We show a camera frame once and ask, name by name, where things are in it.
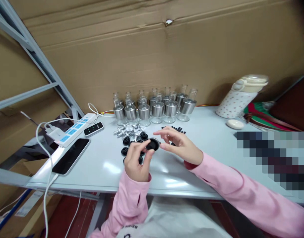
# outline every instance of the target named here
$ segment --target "hand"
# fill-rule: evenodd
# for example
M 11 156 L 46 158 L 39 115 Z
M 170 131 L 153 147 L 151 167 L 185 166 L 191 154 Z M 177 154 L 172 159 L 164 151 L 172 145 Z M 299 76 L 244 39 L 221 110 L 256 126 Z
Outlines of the hand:
M 136 182 L 148 182 L 150 173 L 150 163 L 154 150 L 146 150 L 145 147 L 151 140 L 147 140 L 143 143 L 132 142 L 128 153 L 124 159 L 124 169 L 130 179 Z M 142 165 L 139 164 L 139 157 L 141 151 L 144 151 L 145 158 Z
M 165 143 L 160 144 L 162 149 L 178 155 L 183 160 L 191 164 L 201 164 L 203 152 L 198 149 L 185 134 L 180 133 L 169 126 L 166 126 L 162 130 L 154 132 L 153 134 L 161 135 L 161 138 L 165 141 Z M 170 145 L 170 141 L 172 141 L 176 146 Z

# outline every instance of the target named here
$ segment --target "glass vial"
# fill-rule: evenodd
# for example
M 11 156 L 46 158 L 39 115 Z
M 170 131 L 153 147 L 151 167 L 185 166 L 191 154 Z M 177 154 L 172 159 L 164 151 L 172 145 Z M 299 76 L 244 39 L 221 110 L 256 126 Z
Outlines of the glass vial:
M 144 97 L 144 90 L 139 90 L 139 98 L 138 98 L 138 108 L 141 105 L 141 97 Z
M 189 121 L 191 114 L 196 106 L 197 101 L 195 100 L 197 89 L 191 89 L 188 98 L 183 99 L 180 113 L 177 114 L 177 119 L 180 121 Z
M 129 123 L 136 124 L 137 123 L 136 108 L 133 105 L 132 100 L 126 99 L 125 104 L 126 104 L 126 107 L 125 107 L 124 111 L 125 111 L 126 119 L 129 121 Z
M 151 107 L 151 113 L 153 113 L 153 107 L 152 107 L 152 103 L 155 102 L 156 96 L 158 93 L 158 89 L 157 88 L 152 88 L 152 96 L 150 97 L 150 107 Z
M 135 101 L 132 99 L 132 95 L 131 95 L 131 92 L 126 92 L 125 93 L 125 104 L 126 104 L 126 101 L 127 100 L 131 100 L 131 103 L 134 105 L 135 107 Z
M 119 126 L 122 126 L 123 124 L 127 123 L 124 113 L 124 106 L 121 104 L 120 100 L 116 98 L 113 99 L 113 103 L 114 103 L 113 111 L 116 117 L 116 123 Z
M 180 113 L 179 109 L 181 108 L 182 101 L 187 97 L 187 94 L 185 93 L 187 86 L 188 86 L 187 84 L 182 84 L 181 85 L 180 93 L 178 93 L 176 95 L 176 101 L 178 103 L 178 105 L 177 105 L 177 111 L 176 111 L 177 114 Z
M 119 98 L 119 92 L 113 93 L 113 100 L 114 100 L 114 99 L 120 100 L 120 103 L 125 107 L 125 104 L 124 104 L 123 100 L 121 100 L 121 99 Z
M 176 100 L 176 92 L 171 92 L 169 95 L 169 100 L 165 103 L 165 111 L 164 111 L 164 117 L 163 121 L 171 124 L 176 121 L 176 110 L 178 103 Z
M 162 97 L 162 103 L 166 103 L 169 100 L 169 94 L 171 92 L 171 87 L 165 87 L 164 96 Z
M 162 103 L 162 94 L 158 93 L 155 102 L 152 103 L 152 117 L 151 122 L 154 124 L 159 124 L 163 120 L 163 112 L 164 112 L 164 103 Z
M 150 113 L 150 106 L 147 105 L 146 96 L 140 97 L 140 106 L 139 106 L 139 118 L 140 124 L 142 126 L 149 126 L 151 124 L 151 113 Z

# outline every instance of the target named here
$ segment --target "person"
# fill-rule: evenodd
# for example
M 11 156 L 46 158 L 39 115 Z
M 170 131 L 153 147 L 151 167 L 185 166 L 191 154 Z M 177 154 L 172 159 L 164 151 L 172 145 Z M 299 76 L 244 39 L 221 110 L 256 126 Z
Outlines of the person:
M 258 228 L 283 238 L 304 237 L 303 207 L 210 157 L 185 134 L 171 127 L 153 134 L 161 135 L 165 141 L 160 144 L 161 149 L 180 156 L 190 172 L 213 187 Z M 176 203 L 175 198 L 152 203 L 148 209 L 146 196 L 154 154 L 154 150 L 145 149 L 149 142 L 131 143 L 109 218 L 90 237 L 231 237 L 201 210 L 192 204 Z M 138 163 L 141 151 L 146 152 L 143 165 Z

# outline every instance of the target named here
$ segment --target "power strip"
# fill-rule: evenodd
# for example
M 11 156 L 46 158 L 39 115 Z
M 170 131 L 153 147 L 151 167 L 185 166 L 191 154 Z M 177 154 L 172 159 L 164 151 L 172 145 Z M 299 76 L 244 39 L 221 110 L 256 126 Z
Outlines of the power strip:
M 80 133 L 90 126 L 89 122 L 94 122 L 93 120 L 95 120 L 96 117 L 97 116 L 94 113 L 87 113 L 65 132 L 66 135 L 61 140 L 55 140 L 55 143 L 62 147 L 67 147 L 80 135 Z

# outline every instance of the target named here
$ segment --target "smartphone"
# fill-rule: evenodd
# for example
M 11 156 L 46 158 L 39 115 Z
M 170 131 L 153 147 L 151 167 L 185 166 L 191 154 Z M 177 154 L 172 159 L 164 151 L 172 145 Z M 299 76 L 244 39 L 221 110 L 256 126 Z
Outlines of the smartphone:
M 64 156 L 53 167 L 53 172 L 61 175 L 67 175 L 73 166 L 77 163 L 83 152 L 90 144 L 89 139 L 78 139 L 64 154 Z

